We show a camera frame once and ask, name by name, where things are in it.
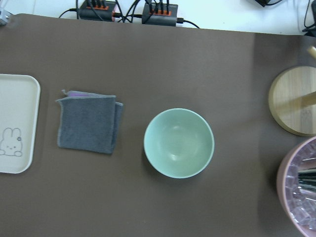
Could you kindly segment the cream tray with bear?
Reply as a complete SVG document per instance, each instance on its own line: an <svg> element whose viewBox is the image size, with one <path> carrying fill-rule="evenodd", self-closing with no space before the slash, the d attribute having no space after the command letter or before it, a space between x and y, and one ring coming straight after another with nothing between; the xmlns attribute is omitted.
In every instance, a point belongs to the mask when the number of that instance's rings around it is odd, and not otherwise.
<svg viewBox="0 0 316 237"><path fill-rule="evenodd" d="M0 171L18 174L32 161L40 84L32 76L0 76Z"/></svg>

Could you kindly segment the mint green bowl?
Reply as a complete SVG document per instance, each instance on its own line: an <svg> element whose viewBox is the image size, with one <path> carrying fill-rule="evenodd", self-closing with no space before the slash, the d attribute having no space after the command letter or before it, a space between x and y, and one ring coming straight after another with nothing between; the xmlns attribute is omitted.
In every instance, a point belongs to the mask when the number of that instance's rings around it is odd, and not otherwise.
<svg viewBox="0 0 316 237"><path fill-rule="evenodd" d="M144 134L144 152L159 173L193 177L212 160L215 139L209 123L194 111L174 108L156 115Z"/></svg>

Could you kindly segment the grey folded cloth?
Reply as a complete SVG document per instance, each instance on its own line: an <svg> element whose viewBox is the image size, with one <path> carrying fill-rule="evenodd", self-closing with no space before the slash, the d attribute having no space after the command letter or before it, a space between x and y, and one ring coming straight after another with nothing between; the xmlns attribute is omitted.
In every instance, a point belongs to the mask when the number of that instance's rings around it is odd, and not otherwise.
<svg viewBox="0 0 316 237"><path fill-rule="evenodd" d="M61 148L112 154L123 103L114 95L64 91L60 105L57 145Z"/></svg>

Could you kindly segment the black USB hub right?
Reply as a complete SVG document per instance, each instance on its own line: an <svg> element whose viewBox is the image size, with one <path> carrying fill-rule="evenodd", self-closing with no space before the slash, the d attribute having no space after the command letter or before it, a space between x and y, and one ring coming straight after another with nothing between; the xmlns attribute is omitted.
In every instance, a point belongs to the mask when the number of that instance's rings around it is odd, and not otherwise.
<svg viewBox="0 0 316 237"><path fill-rule="evenodd" d="M144 25L160 25L175 27L177 24L178 5L169 1L145 1L141 17Z"/></svg>

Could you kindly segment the black usb hub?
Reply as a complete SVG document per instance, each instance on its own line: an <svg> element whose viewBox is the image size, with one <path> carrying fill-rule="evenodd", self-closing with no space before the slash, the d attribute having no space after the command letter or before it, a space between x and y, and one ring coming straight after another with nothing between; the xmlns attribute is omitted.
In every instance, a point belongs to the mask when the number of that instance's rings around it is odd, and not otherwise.
<svg viewBox="0 0 316 237"><path fill-rule="evenodd" d="M76 3L77 16L83 20L114 22L121 18L117 8L117 3L111 0L84 0L81 6Z"/></svg>
<svg viewBox="0 0 316 237"><path fill-rule="evenodd" d="M175 27L177 24L178 5L169 1L145 1L141 17L144 25L160 25Z"/></svg>

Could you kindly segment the black USB hub left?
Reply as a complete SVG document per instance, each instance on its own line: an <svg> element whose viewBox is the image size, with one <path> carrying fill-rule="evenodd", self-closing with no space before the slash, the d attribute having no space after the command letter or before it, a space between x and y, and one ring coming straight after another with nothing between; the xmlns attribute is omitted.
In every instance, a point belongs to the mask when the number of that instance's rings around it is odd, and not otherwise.
<svg viewBox="0 0 316 237"><path fill-rule="evenodd" d="M77 16L83 20L114 22L121 18L117 8L117 3L111 0L84 0L81 6L76 3Z"/></svg>

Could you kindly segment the wooden stand round base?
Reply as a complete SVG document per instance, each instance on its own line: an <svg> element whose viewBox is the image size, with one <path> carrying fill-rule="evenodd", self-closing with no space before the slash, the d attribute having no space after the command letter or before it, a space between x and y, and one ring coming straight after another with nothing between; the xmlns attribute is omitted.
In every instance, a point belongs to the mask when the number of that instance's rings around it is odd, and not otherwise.
<svg viewBox="0 0 316 237"><path fill-rule="evenodd" d="M286 131L316 135L316 68L296 66L276 76L268 104L274 120Z"/></svg>

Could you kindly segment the pink bowl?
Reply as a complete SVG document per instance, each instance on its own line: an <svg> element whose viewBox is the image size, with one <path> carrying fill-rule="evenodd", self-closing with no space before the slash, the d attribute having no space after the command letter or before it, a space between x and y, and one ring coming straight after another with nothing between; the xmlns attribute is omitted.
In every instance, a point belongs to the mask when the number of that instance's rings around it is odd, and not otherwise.
<svg viewBox="0 0 316 237"><path fill-rule="evenodd" d="M294 147L286 156L285 158L282 160L278 172L277 172L277 178L276 178L276 187L277 187L277 194L280 200L280 203L284 209L284 211L287 213L287 215L289 216L290 220L293 222L293 224L295 225L295 227L306 237L314 237L316 235L316 231L311 231L303 226L298 225L293 217L290 214L289 211L289 207L286 201L286 195L285 195L285 176L287 173L287 169L292 161L292 159L294 158L294 156L296 155L296 153L302 148L304 147L306 144L311 144L311 145L316 145L316 138L310 138L305 142L300 143L299 145L297 145L296 147Z"/></svg>

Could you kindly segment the steel ice scoop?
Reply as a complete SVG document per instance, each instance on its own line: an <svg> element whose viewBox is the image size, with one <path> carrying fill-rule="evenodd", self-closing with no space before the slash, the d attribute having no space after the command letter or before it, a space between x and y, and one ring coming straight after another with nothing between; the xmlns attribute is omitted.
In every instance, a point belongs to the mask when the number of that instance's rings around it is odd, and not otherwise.
<svg viewBox="0 0 316 237"><path fill-rule="evenodd" d="M298 169L298 184L303 190L316 192L316 158L302 160Z"/></svg>

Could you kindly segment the pile of clear ice cubes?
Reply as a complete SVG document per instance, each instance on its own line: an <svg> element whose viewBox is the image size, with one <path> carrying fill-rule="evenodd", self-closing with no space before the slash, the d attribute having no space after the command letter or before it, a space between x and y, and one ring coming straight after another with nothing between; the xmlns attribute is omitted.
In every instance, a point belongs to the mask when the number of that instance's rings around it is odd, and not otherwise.
<svg viewBox="0 0 316 237"><path fill-rule="evenodd" d="M306 144L292 159L285 176L285 195L294 221L311 231L316 230L316 193L298 184L298 169L304 159L316 158L316 146Z"/></svg>

